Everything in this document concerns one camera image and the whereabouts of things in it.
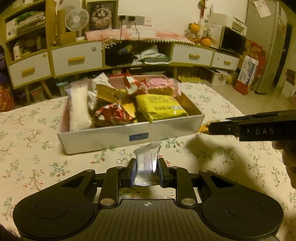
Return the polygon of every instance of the framed cat picture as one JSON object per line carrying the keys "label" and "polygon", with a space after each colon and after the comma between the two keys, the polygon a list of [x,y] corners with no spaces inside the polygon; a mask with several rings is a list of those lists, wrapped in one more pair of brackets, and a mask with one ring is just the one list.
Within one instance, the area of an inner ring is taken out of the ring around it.
{"label": "framed cat picture", "polygon": [[89,13],[87,31],[116,28],[118,1],[86,1]]}

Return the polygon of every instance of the crosshair marking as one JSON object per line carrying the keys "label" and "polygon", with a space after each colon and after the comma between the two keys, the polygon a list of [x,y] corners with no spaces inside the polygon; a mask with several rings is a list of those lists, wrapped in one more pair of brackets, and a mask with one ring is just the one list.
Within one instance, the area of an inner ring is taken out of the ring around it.
{"label": "crosshair marking", "polygon": [[153,203],[150,203],[150,202],[145,202],[145,203],[143,203],[146,207],[149,207],[149,206],[151,206]]}

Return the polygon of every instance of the silver snack packet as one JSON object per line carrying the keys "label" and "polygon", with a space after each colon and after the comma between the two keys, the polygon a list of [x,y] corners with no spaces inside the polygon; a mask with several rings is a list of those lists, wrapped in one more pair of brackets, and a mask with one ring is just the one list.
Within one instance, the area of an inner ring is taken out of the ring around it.
{"label": "silver snack packet", "polygon": [[161,148],[161,141],[150,143],[134,150],[136,155],[136,186],[159,185],[157,170],[158,154]]}

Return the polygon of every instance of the floral bedsheet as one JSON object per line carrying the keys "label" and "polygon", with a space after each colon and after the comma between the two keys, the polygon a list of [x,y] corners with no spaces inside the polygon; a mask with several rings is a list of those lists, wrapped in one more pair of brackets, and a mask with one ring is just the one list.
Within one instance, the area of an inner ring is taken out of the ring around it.
{"label": "floral bedsheet", "polygon": [[[206,85],[183,83],[182,91],[205,113],[204,122],[242,115]],[[0,222],[6,228],[16,229],[12,212],[24,197],[85,169],[101,173],[127,165],[134,157],[133,150],[139,147],[65,155],[57,136],[65,101],[62,97],[0,114]],[[160,153],[168,166],[195,173],[210,169],[275,198],[284,210],[277,237],[296,240],[296,191],[290,186],[280,152],[270,142],[239,142],[235,137],[196,134],[162,143]],[[174,189],[159,186],[120,189],[124,198],[174,196]]]}

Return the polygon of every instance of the circular pad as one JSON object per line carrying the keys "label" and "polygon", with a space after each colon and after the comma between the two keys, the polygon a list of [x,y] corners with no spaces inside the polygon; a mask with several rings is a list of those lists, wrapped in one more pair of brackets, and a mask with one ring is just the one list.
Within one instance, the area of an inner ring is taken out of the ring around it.
{"label": "circular pad", "polygon": [[230,190],[203,204],[202,216],[212,230],[234,240],[260,240],[277,232],[283,209],[276,200],[253,190],[241,195]]}
{"label": "circular pad", "polygon": [[228,204],[227,209],[238,218],[254,218],[262,212],[260,204],[249,199],[234,200]]}
{"label": "circular pad", "polygon": [[68,204],[62,200],[50,199],[38,203],[34,212],[44,219],[53,219],[63,216],[68,211]]}
{"label": "circular pad", "polygon": [[84,196],[46,200],[41,195],[33,194],[15,206],[13,221],[22,236],[33,240],[50,240],[78,233],[93,216],[93,203]]}

